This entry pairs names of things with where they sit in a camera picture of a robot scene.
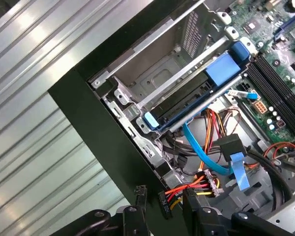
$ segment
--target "ventilation holes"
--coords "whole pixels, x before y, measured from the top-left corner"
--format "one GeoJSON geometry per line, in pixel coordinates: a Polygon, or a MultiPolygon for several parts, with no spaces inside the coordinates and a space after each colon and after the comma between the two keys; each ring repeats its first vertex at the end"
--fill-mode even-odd
{"type": "Polygon", "coordinates": [[[198,15],[191,12],[188,19],[187,29],[183,41],[183,48],[193,58],[200,43],[201,36],[197,27],[198,15]]]}

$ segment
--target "blue ribbon cable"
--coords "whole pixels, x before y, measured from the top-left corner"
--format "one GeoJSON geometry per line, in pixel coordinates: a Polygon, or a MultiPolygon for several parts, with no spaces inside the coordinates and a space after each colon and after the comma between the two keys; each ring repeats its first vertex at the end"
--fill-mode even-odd
{"type": "Polygon", "coordinates": [[[237,180],[238,187],[240,191],[249,188],[249,181],[246,175],[245,167],[243,164],[245,156],[242,152],[235,153],[231,155],[231,166],[234,170],[234,174],[237,180]]]}
{"type": "Polygon", "coordinates": [[[196,152],[196,154],[199,156],[199,158],[212,170],[214,170],[215,172],[221,174],[221,175],[229,175],[231,173],[233,173],[232,168],[230,169],[226,169],[218,164],[216,164],[214,161],[212,161],[206,154],[205,152],[202,150],[202,148],[200,147],[200,145],[198,144],[197,140],[195,139],[195,137],[192,135],[189,127],[187,124],[184,124],[182,126],[183,132],[186,136],[186,139],[188,140],[188,142],[190,143],[191,147],[193,148],[193,150],[196,152]]]}

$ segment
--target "green circuit board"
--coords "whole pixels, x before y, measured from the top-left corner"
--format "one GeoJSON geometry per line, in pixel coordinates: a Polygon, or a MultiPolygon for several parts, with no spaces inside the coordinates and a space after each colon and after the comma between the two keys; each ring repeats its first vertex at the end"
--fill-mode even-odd
{"type": "MultiPolygon", "coordinates": [[[[243,4],[233,4],[229,12],[232,24],[239,31],[241,37],[248,37],[256,45],[266,61],[295,94],[295,83],[291,82],[291,79],[295,79],[295,70],[291,67],[295,63],[295,22],[285,29],[281,35],[284,37],[283,40],[274,41],[278,29],[291,19],[295,12],[288,11],[285,1],[270,11],[265,8],[264,4],[264,1],[258,0],[246,0],[243,4]]],[[[244,83],[249,87],[249,90],[257,91],[261,97],[260,101],[266,107],[271,106],[251,81],[245,80],[244,83]]],[[[271,118],[270,112],[261,115],[255,110],[252,102],[244,101],[244,103],[273,143],[295,141],[295,133],[287,126],[272,131],[268,129],[266,121],[271,118]]]]}

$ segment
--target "corrugated metal wall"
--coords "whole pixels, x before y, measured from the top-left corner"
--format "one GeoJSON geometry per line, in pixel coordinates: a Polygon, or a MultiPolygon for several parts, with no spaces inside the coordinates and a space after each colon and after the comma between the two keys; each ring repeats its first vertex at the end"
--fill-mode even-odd
{"type": "Polygon", "coordinates": [[[127,204],[47,90],[151,1],[21,0],[0,19],[0,235],[127,204]]]}

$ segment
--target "ram slot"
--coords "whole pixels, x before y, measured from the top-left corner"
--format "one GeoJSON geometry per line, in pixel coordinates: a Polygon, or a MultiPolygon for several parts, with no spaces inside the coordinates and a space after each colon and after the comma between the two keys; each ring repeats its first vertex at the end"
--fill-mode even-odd
{"type": "Polygon", "coordinates": [[[255,86],[264,95],[271,105],[276,109],[278,114],[282,117],[285,123],[295,132],[295,115],[292,110],[285,104],[280,98],[273,87],[262,76],[254,64],[249,66],[247,71],[249,79],[255,84],[255,86]]]}
{"type": "Polygon", "coordinates": [[[262,56],[256,59],[255,65],[295,113],[295,94],[291,91],[291,89],[283,82],[279,75],[262,56]]]}

